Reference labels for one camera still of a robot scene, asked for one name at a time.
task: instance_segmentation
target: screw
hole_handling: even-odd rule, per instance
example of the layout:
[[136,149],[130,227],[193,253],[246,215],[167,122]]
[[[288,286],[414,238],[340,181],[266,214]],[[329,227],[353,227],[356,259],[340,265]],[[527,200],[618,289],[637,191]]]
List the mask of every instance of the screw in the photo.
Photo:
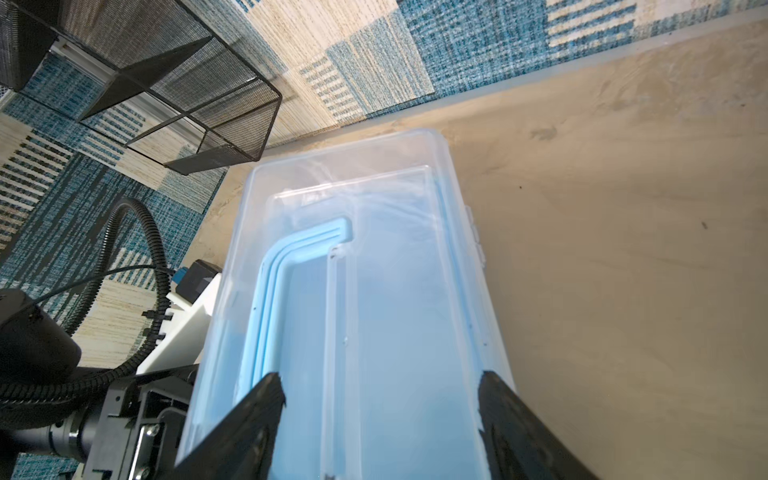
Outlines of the screw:
[[134,480],[147,480],[149,478],[149,467],[141,467],[138,472],[136,472],[136,475],[134,475]]
[[157,423],[147,427],[147,437],[154,437],[158,433],[160,433],[160,426]]

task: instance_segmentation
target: blue plastic container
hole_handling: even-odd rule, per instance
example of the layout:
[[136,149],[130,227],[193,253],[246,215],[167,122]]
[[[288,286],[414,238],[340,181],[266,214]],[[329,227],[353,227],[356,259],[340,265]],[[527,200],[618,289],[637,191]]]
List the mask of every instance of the blue plastic container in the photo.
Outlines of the blue plastic container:
[[178,459],[277,371],[274,480],[489,478],[477,388],[513,383],[477,240],[437,132],[260,164]]

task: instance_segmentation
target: wire mesh organizer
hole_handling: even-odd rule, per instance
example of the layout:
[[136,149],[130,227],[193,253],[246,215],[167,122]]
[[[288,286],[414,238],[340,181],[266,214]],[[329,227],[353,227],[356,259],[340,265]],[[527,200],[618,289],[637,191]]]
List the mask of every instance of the wire mesh organizer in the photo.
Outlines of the wire mesh organizer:
[[[0,84],[42,108],[180,174],[261,158],[281,93],[181,0],[0,0],[0,22]],[[77,112],[25,88],[57,37],[111,70],[101,93]],[[138,95],[150,95],[164,118],[119,138],[89,121]],[[197,150],[157,158],[159,133],[180,125],[199,132]]]

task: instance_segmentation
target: black corrugated tube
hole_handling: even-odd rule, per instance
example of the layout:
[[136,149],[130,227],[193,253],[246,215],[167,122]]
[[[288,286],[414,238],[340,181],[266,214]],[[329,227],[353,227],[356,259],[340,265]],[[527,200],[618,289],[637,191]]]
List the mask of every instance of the black corrugated tube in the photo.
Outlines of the black corrugated tube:
[[[152,263],[156,267],[154,271],[155,283],[157,285],[157,306],[155,310],[159,313],[165,313],[170,306],[170,300],[166,295],[170,292],[170,280],[165,272],[167,263],[165,261],[165,250],[163,241],[160,238],[160,232],[157,231],[157,224],[152,218],[149,210],[138,200],[133,198],[124,198],[119,200],[110,212],[107,221],[106,231],[104,232],[104,241],[101,244],[101,250],[96,262],[94,274],[103,273],[112,260],[112,250],[114,242],[118,237],[118,229],[123,217],[128,210],[133,210],[144,230],[144,236],[149,243],[149,250],[152,256]],[[103,279],[95,280],[88,284],[81,295],[77,308],[61,324],[64,330],[69,334],[74,334],[78,327],[83,323],[85,316],[91,309],[96,294],[101,288]],[[41,405],[46,403],[67,402],[68,400],[81,399],[94,392],[106,389],[113,380],[123,376],[131,375],[136,372],[138,366],[154,350],[157,335],[160,333],[160,325],[163,320],[161,316],[156,316],[152,321],[149,335],[141,345],[139,350],[128,360],[116,369],[108,370],[98,374],[89,375],[74,382],[61,383],[57,385],[25,385],[18,383],[0,383],[0,406],[23,406],[23,405]]]

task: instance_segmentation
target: plastic container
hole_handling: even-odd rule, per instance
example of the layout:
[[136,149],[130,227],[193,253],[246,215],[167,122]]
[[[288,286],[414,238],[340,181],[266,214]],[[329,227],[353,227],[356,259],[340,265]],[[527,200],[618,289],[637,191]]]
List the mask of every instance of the plastic container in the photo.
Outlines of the plastic container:
[[478,247],[435,131],[256,167],[178,460],[277,371],[270,478],[489,478],[477,388],[513,383]]

